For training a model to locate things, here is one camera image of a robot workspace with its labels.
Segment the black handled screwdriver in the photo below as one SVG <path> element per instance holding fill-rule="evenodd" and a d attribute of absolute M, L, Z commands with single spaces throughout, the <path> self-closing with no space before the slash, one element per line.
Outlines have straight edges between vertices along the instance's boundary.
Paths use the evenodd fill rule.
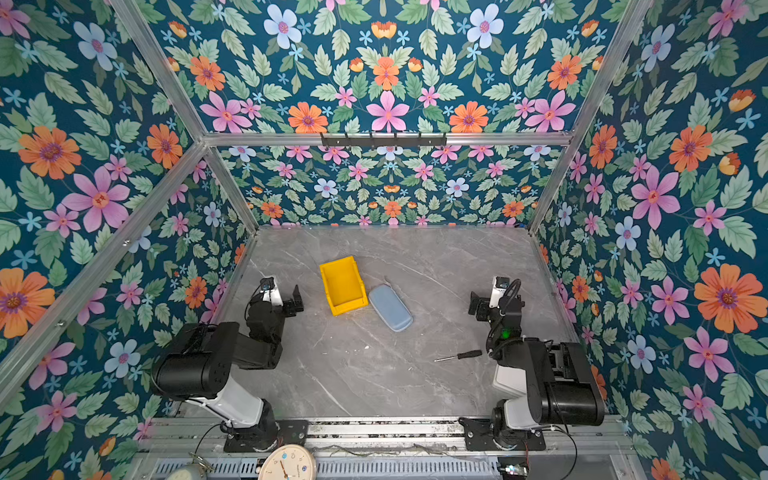
<path fill-rule="evenodd" d="M 481 350 L 470 350 L 466 352 L 457 353 L 454 355 L 446 356 L 437 358 L 434 360 L 434 363 L 440 363 L 440 362 L 446 362 L 446 361 L 452 361 L 452 360 L 464 360 L 464 359 L 471 359 L 471 358 L 478 358 L 483 355 L 483 352 Z"/>

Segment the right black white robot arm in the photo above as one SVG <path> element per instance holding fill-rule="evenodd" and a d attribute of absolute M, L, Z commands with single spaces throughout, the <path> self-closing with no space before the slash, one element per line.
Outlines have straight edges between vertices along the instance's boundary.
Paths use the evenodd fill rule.
<path fill-rule="evenodd" d="M 457 354 L 486 356 L 496 363 L 495 385 L 509 397 L 488 419 L 461 417 L 469 451 L 542 451 L 546 430 L 569 434 L 571 426 L 603 424 L 606 406 L 582 346 L 523 333 L 519 279 L 496 276 L 491 294 L 470 295 L 468 313 L 489 325 L 485 347 Z"/>

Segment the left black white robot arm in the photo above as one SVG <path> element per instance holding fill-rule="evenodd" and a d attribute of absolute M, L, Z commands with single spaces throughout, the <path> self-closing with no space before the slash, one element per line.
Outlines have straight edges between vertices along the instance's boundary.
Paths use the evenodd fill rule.
<path fill-rule="evenodd" d="M 283 298 L 272 277 L 261 280 L 244 311 L 249 329 L 236 322 L 182 327 L 153 366 L 153 391 L 197 405 L 220 419 L 227 453 L 271 452 L 304 445 L 309 422 L 276 420 L 271 404 L 251 394 L 232 370 L 273 370 L 282 357 L 285 321 L 304 311 L 300 289 Z"/>

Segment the yellow plastic bin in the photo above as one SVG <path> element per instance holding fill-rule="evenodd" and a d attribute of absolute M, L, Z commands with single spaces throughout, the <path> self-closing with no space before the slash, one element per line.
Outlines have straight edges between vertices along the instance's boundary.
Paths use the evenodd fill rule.
<path fill-rule="evenodd" d="M 366 288 L 353 256 L 321 264 L 319 268 L 333 316 L 369 305 Z"/>

